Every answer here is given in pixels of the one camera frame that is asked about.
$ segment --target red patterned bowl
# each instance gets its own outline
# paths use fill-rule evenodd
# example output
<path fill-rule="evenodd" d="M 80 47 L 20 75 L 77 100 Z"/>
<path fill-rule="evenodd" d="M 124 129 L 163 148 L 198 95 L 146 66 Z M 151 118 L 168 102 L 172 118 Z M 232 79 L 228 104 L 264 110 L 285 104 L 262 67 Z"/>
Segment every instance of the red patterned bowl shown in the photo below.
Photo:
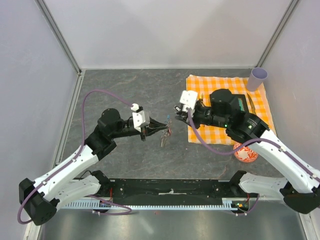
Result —
<path fill-rule="evenodd" d="M 233 149 L 236 149 L 240 145 L 241 145 L 241 143 L 236 142 L 235 145 L 233 146 Z M 258 157 L 258 153 L 256 153 L 255 151 L 252 151 L 247 146 L 244 146 L 239 151 L 236 151 L 234 153 L 234 155 L 238 160 L 240 160 L 241 162 L 244 162 L 244 163 L 252 163 Z"/>

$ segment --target reflective floor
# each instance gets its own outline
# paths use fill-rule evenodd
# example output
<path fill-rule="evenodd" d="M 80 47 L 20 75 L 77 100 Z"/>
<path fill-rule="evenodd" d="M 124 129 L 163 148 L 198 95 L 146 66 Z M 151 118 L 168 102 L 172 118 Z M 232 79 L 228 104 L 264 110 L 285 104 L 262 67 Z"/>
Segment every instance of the reflective floor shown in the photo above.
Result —
<path fill-rule="evenodd" d="M 220 211 L 140 211 L 98 216 L 60 210 L 38 240 L 306 240 L 299 215 L 259 201 L 248 216 Z"/>

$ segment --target orange and white checkered cloth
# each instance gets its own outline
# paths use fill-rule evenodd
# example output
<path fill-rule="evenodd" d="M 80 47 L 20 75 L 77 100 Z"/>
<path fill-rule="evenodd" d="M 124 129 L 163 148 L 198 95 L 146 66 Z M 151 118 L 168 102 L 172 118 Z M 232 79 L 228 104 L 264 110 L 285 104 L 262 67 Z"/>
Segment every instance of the orange and white checkered cloth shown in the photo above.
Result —
<path fill-rule="evenodd" d="M 190 75 L 186 79 L 186 90 L 195 91 L 199 96 L 200 94 L 203 94 L 203 103 L 206 106 L 211 105 L 209 95 L 217 89 L 229 89 L 233 94 L 244 94 L 248 109 L 252 113 L 250 102 L 247 96 L 248 93 L 254 104 L 256 115 L 266 122 L 273 132 L 276 132 L 264 85 L 261 84 L 255 92 L 250 92 L 246 89 L 247 82 L 247 77 L 230 78 Z M 235 144 L 235 141 L 231 140 L 231 138 L 227 136 L 224 128 L 201 125 L 198 129 L 198 132 L 207 144 Z M 192 128 L 189 126 L 188 141 L 189 143 L 200 143 Z"/>

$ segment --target metal corner post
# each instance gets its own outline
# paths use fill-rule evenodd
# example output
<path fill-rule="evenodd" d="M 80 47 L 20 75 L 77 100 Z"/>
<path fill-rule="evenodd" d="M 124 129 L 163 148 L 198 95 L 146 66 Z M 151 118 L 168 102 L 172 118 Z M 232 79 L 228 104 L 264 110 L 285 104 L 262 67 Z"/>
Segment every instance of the metal corner post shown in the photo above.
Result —
<path fill-rule="evenodd" d="M 265 47 L 258 63 L 256 64 L 256 67 L 261 67 L 264 64 L 266 58 L 268 57 L 269 53 L 271 52 L 273 46 L 275 45 L 277 39 L 279 38 L 281 32 L 285 28 L 290 16 L 292 15 L 294 10 L 296 9 L 299 2 L 300 2 L 300 0 L 291 0 L 291 2 L 289 3 L 289 6 L 285 10 L 278 26 L 276 27 L 271 39 L 269 40 L 269 42 L 268 42 L 267 46 Z"/>
<path fill-rule="evenodd" d="M 59 44 L 61 45 L 63 51 L 67 55 L 70 63 L 72 64 L 74 70 L 78 73 L 78 75 L 82 72 L 80 66 L 78 65 L 74 55 L 72 54 L 64 36 L 62 35 L 54 17 L 52 16 L 45 0 L 34 0 L 38 5 L 40 11 L 42 12 L 44 18 L 46 19 L 47 23 L 49 24 L 53 34 L 55 35 L 56 39 L 58 40 Z"/>

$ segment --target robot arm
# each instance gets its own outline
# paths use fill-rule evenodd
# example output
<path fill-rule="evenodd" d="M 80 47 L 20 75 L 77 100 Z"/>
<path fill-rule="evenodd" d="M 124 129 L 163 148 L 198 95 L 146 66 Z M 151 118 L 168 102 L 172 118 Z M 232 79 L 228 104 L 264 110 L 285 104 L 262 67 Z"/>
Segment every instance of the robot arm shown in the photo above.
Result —
<path fill-rule="evenodd" d="M 205 106 L 197 97 L 194 91 L 183 91 L 181 105 L 175 107 L 176 119 L 190 125 L 190 111 L 196 129 L 200 125 L 225 128 L 231 139 L 242 144 L 248 140 L 262 139 L 248 147 L 284 176 L 264 177 L 238 171 L 230 180 L 235 194 L 237 188 L 241 188 L 246 193 L 283 199 L 289 207 L 303 214 L 320 205 L 320 171 L 292 152 L 258 116 L 241 111 L 238 97 L 228 89 L 219 89 L 210 94 L 211 106 Z"/>
<path fill-rule="evenodd" d="M 80 150 L 71 154 L 62 163 L 34 181 L 28 178 L 19 184 L 19 201 L 22 204 L 37 186 L 42 186 L 29 198 L 24 205 L 25 211 L 35 225 L 49 221 L 64 205 L 79 198 L 94 195 L 107 186 L 109 179 L 101 172 L 94 171 L 91 175 L 77 182 L 70 182 L 82 171 L 102 160 L 117 146 L 114 139 L 140 135 L 142 141 L 168 127 L 150 118 L 148 113 L 133 104 L 132 116 L 123 120 L 118 110 L 106 109 L 97 121 L 94 131 L 84 142 L 81 154 L 74 159 Z"/>

